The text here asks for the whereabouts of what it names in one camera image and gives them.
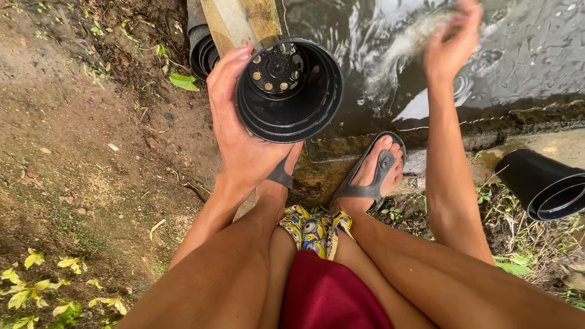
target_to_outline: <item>black plastic pot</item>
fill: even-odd
[[[199,0],[187,0],[189,64],[196,77],[205,80],[219,62],[219,53]]]
[[[559,220],[585,208],[584,169],[519,149],[495,166],[496,173],[500,170],[498,177],[533,220]]]
[[[254,135],[275,143],[307,139],[326,127],[343,98],[337,62],[318,44],[272,36],[254,49],[236,87],[236,108]]]

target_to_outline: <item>yellow patterned shorts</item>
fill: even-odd
[[[300,205],[284,210],[278,222],[294,239],[297,250],[314,250],[322,259],[333,260],[337,251],[339,228],[352,239],[352,219],[343,211],[332,215],[309,215]]]

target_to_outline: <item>sandal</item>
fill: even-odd
[[[275,181],[278,184],[284,185],[284,187],[292,190],[293,188],[293,177],[284,170],[284,165],[287,163],[288,156],[291,154],[291,151],[288,151],[288,154],[284,157],[284,159],[276,165],[276,168],[266,177],[267,180]]]
[[[380,138],[390,135],[392,137],[392,143],[396,143],[400,145],[400,150],[402,151],[402,162],[406,162],[406,148],[404,147],[404,142],[400,137],[398,137],[395,133],[385,131],[381,132],[374,138],[370,146],[366,149],[360,160],[356,163],[356,165],[352,168],[352,171],[349,172],[347,177],[345,177],[344,181],[341,183],[335,194],[333,195],[333,199],[331,199],[331,203],[329,204],[329,208],[333,206],[333,202],[338,197],[365,197],[365,198],[372,198],[374,199],[374,204],[370,207],[371,210],[379,210],[382,206],[384,201],[384,196],[380,194],[380,187],[382,187],[382,182],[386,178],[386,175],[392,168],[394,164],[394,155],[389,150],[384,150],[380,152],[378,156],[378,165],[376,166],[376,173],[374,174],[374,180],[372,184],[369,186],[357,186],[352,185],[351,182],[355,178],[357,171],[362,166],[366,156],[368,156],[374,147],[374,144]]]

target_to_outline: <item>wooden post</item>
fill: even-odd
[[[243,40],[256,44],[282,29],[275,0],[201,0],[205,18],[219,55]]]

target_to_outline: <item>water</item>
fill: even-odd
[[[453,4],[426,0],[285,0],[288,31],[327,48],[344,72],[343,104],[316,138],[428,126],[422,49]],[[585,92],[585,4],[484,4],[479,45],[453,82],[460,121],[526,99]],[[350,122],[343,129],[340,123]]]

